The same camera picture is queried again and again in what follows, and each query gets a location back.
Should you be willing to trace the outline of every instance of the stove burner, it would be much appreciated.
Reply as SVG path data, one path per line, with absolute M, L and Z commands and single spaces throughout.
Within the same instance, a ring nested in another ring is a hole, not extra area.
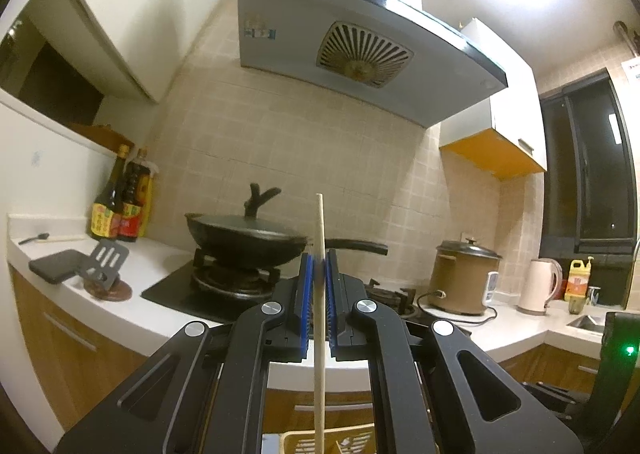
M 280 278 L 280 271 L 275 268 L 261 272 L 255 268 L 222 265 L 201 249 L 196 250 L 193 265 L 191 280 L 200 290 L 256 304 L 269 299 L 273 285 Z
M 401 291 L 384 290 L 376 288 L 379 284 L 375 279 L 371 279 L 364 287 L 371 300 L 389 306 L 403 319 L 414 317 L 418 313 L 418 309 L 414 306 L 415 290 L 405 288 Z

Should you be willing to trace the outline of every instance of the vent grille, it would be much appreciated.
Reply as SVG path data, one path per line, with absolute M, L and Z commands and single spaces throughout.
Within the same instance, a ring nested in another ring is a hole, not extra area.
M 316 65 L 367 86 L 381 88 L 414 52 L 366 28 L 334 22 L 318 50 Z

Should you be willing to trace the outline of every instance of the electric kettle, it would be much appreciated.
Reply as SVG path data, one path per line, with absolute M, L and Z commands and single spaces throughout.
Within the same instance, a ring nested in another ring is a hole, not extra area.
M 553 259 L 531 259 L 527 280 L 516 308 L 529 315 L 544 315 L 550 300 L 562 288 L 562 267 Z

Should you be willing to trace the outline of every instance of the drawer handle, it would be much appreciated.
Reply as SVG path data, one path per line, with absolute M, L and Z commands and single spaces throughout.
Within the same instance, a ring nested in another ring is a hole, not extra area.
M 91 342 L 87 342 L 80 335 L 75 334 L 68 327 L 66 327 L 62 322 L 59 322 L 58 320 L 54 319 L 51 315 L 49 315 L 45 311 L 43 311 L 42 314 L 44 315 L 44 318 L 47 319 L 49 322 L 51 322 L 56 328 L 58 328 L 64 334 L 70 336 L 73 340 L 75 340 L 79 344 L 82 344 L 85 348 L 93 351 L 94 353 L 98 350 L 98 348 L 95 347 L 93 344 L 91 344 Z
M 518 144 L 520 144 L 520 147 L 522 147 L 526 152 L 533 154 L 533 145 L 528 144 L 522 138 L 518 138 Z
M 342 410 L 365 410 L 365 409 L 373 409 L 373 404 L 369 402 L 368 404 L 343 404 L 343 405 L 325 405 L 325 412 L 339 412 Z M 313 412 L 313 405 L 296 405 L 293 410 L 299 412 Z
M 587 368 L 585 366 L 578 366 L 578 370 L 579 371 L 584 371 L 585 373 L 589 373 L 589 374 L 598 374 L 598 370 L 597 369 Z

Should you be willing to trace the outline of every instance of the power cord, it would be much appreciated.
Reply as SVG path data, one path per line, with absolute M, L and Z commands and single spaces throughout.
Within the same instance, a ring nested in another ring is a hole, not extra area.
M 431 317 L 436 317 L 436 318 L 442 318 L 440 315 L 436 315 L 431 313 L 430 311 L 425 310 L 422 305 L 420 304 L 420 301 L 422 299 L 424 299 L 425 297 L 427 297 L 428 295 L 433 295 L 435 294 L 435 292 L 427 292 L 427 293 L 423 293 L 420 297 L 418 297 L 418 299 L 416 299 L 415 301 L 415 305 L 418 307 L 418 309 L 422 312 L 425 313 L 426 315 L 429 315 Z M 450 320 L 451 322 L 458 322 L 460 324 L 472 324 L 472 325 L 476 325 L 476 326 L 481 326 L 482 324 L 486 324 L 487 322 L 491 322 L 492 320 L 494 320 L 497 316 L 498 316 L 498 310 L 495 309 L 492 306 L 488 306 L 487 309 L 492 309 L 494 310 L 494 314 L 487 317 L 484 320 L 464 320 L 464 319 L 452 319 L 449 317 L 446 317 L 446 320 Z

